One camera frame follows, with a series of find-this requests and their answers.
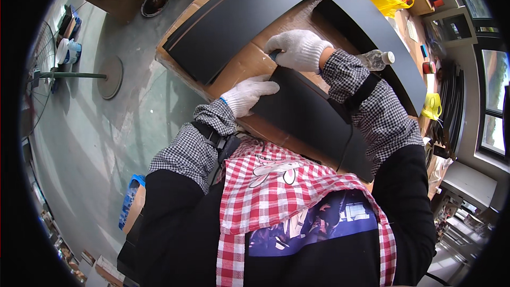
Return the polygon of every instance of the black cable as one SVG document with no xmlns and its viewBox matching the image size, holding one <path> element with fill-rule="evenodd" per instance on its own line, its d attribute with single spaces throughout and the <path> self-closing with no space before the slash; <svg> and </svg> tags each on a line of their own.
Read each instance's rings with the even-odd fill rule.
<svg viewBox="0 0 510 287">
<path fill-rule="evenodd" d="M 246 135 L 247 137 L 251 137 L 251 138 L 254 138 L 255 140 L 257 140 L 257 141 L 259 141 L 259 142 L 262 142 L 262 152 L 264 152 L 264 151 L 266 150 L 266 142 L 265 142 L 263 139 L 261 139 L 261 138 L 259 138 L 259 137 L 254 137 L 254 136 L 252 136 L 250 133 L 245 132 L 245 131 L 237 131 L 237 132 L 234 134 L 234 136 L 237 136 L 237 135 L 239 135 L 239 134 L 244 134 L 244 135 Z"/>
<path fill-rule="evenodd" d="M 211 185 L 214 185 L 214 180 L 216 179 L 216 174 L 218 174 L 218 171 L 221 168 L 221 164 L 218 165 L 218 168 L 216 169 L 216 172 L 214 172 L 213 180 L 211 181 Z"/>
<path fill-rule="evenodd" d="M 437 281 L 439 284 L 442 284 L 445 287 L 451 286 L 451 284 L 445 282 L 443 279 L 441 279 L 435 275 L 432 275 L 430 273 L 425 273 L 425 276 L 432 278 L 433 280 Z"/>
<path fill-rule="evenodd" d="M 336 172 L 338 172 L 338 170 L 342 166 L 342 163 L 344 163 L 345 155 L 347 154 L 347 147 L 349 146 L 350 140 L 352 138 L 352 133 L 354 132 L 354 128 L 352 127 L 352 124 L 350 124 L 349 126 L 351 127 L 351 132 L 350 132 L 349 138 L 347 139 L 347 142 L 345 143 L 344 151 L 342 152 L 342 156 L 340 159 L 340 164 L 338 164 Z"/>
</svg>

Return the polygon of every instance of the black panel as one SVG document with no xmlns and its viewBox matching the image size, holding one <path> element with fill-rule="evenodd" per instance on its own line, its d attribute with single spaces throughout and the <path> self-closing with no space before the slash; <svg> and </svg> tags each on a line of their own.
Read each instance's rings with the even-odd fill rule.
<svg viewBox="0 0 510 287">
<path fill-rule="evenodd" d="M 395 63 L 380 72 L 409 115 L 417 117 L 427 88 L 411 54 L 370 0 L 322 0 L 315 10 L 325 16 L 361 52 L 392 51 Z"/>
<path fill-rule="evenodd" d="M 350 127 L 329 105 L 328 95 L 286 67 L 277 67 L 271 81 L 280 85 L 280 91 L 260 97 L 252 111 L 339 163 Z M 365 157 L 366 149 L 361 132 L 354 129 L 342 168 L 370 182 L 372 163 Z"/>
<path fill-rule="evenodd" d="M 182 25 L 177 28 L 169 37 L 168 40 L 163 45 L 163 49 L 170 51 L 173 44 L 176 43 L 182 35 L 186 33 L 186 30 L 191 28 L 201 16 L 205 15 L 209 10 L 213 9 L 218 3 L 222 0 L 209 0 L 207 1 L 200 9 L 197 10 L 193 15 L 191 15 L 188 19 L 186 19 Z"/>
<path fill-rule="evenodd" d="M 222 0 L 166 47 L 195 80 L 208 84 L 259 32 L 303 0 Z"/>
</svg>

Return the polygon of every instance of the fan pole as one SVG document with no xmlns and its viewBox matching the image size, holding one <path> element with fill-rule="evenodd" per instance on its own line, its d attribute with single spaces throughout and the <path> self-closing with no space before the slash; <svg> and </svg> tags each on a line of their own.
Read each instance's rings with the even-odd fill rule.
<svg viewBox="0 0 510 287">
<path fill-rule="evenodd" d="M 39 78 L 99 78 L 106 79 L 106 74 L 81 72 L 41 72 Z"/>
</svg>

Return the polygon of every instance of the red checkered apron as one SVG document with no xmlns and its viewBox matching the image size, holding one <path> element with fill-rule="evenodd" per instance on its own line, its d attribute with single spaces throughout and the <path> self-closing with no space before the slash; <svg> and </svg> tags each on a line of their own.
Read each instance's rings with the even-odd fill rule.
<svg viewBox="0 0 510 287">
<path fill-rule="evenodd" d="M 313 207 L 328 193 L 359 189 L 377 218 L 380 246 L 380 286 L 395 276 L 397 247 L 390 224 L 372 194 L 353 174 L 337 175 L 276 144 L 245 137 L 226 160 L 220 204 L 220 240 L 216 260 L 217 286 L 242 286 L 245 234 L 279 224 Z"/>
</svg>

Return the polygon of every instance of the white work glove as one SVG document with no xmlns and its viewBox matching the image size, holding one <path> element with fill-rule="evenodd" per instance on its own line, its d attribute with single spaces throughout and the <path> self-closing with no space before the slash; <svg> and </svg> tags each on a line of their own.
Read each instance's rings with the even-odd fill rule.
<svg viewBox="0 0 510 287">
<path fill-rule="evenodd" d="M 328 47 L 333 48 L 333 45 L 309 30 L 290 30 L 272 36 L 264 52 L 270 54 L 276 49 L 282 49 L 284 52 L 277 54 L 278 65 L 319 74 L 320 55 Z"/>
<path fill-rule="evenodd" d="M 271 75 L 264 74 L 241 81 L 223 93 L 220 98 L 232 110 L 234 117 L 245 117 L 253 105 L 258 102 L 260 96 L 275 94 L 280 90 L 280 86 L 276 82 L 268 81 L 269 78 Z"/>
</svg>

